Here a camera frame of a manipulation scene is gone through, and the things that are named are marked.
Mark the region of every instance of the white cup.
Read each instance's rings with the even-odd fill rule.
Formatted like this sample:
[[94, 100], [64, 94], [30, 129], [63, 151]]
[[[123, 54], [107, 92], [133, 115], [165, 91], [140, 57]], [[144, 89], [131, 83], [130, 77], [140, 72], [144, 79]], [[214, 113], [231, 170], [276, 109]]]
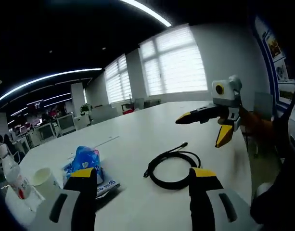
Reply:
[[48, 167], [41, 168], [34, 174], [32, 185], [45, 199], [60, 189], [59, 183]]

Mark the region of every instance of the white table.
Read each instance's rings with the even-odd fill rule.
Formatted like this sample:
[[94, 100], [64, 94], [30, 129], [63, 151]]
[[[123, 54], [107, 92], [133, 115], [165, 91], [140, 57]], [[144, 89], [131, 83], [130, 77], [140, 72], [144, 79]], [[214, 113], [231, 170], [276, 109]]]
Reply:
[[[78, 146], [94, 147], [119, 136], [98, 148], [104, 169], [122, 186], [121, 193], [97, 212], [95, 230], [190, 231], [188, 187], [166, 190], [150, 178], [143, 178], [153, 158], [184, 141], [189, 143], [184, 150], [196, 153], [202, 167], [214, 171], [224, 187], [234, 189], [248, 204], [251, 201], [250, 164], [241, 131], [236, 131], [231, 142], [217, 149], [220, 125], [216, 119], [205, 124], [175, 124], [183, 113], [205, 103], [165, 103], [57, 138], [30, 150], [20, 164], [22, 172], [30, 179], [39, 168], [50, 167], [62, 185], [60, 168]], [[175, 158], [162, 162], [155, 170], [157, 177], [167, 181], [180, 180], [188, 173], [189, 164]], [[25, 225], [31, 222], [32, 214], [11, 189], [5, 200], [19, 222]]]

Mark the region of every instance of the blue plastic bag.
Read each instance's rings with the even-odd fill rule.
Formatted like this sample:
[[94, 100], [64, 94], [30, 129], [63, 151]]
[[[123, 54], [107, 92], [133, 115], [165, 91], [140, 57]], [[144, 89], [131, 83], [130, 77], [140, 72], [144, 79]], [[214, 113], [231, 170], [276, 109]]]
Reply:
[[96, 169], [97, 184], [101, 184], [103, 182], [103, 171], [100, 166], [99, 151], [97, 149], [79, 146], [74, 161], [70, 165], [65, 166], [64, 171], [67, 173], [68, 179], [71, 173], [90, 167]]

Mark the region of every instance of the printed label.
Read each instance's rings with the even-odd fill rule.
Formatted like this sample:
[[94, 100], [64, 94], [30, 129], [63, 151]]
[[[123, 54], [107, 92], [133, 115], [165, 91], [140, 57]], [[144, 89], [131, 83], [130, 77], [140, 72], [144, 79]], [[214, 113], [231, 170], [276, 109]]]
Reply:
[[102, 185], [101, 187], [97, 188], [97, 192], [99, 193], [100, 191], [104, 190], [105, 188], [112, 188], [116, 182], [114, 180], [110, 180], [106, 185]]
[[87, 167], [89, 166], [89, 163], [88, 163], [88, 162], [83, 162], [83, 163], [82, 163], [82, 166], [83, 166], [84, 168], [87, 168]]
[[31, 185], [27, 179], [22, 177], [22, 175], [19, 175], [14, 182], [9, 182], [9, 185], [22, 200], [28, 198], [31, 193]]

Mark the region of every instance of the plastic bottle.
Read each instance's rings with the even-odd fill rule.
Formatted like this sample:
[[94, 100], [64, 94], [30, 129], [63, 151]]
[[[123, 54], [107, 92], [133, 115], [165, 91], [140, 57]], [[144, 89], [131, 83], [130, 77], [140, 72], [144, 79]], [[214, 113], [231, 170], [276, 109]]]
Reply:
[[37, 207], [42, 202], [42, 198], [30, 185], [28, 180], [21, 174], [20, 166], [14, 161], [10, 155], [6, 144], [0, 146], [0, 157], [3, 165], [5, 179], [24, 203], [33, 212], [36, 212]]

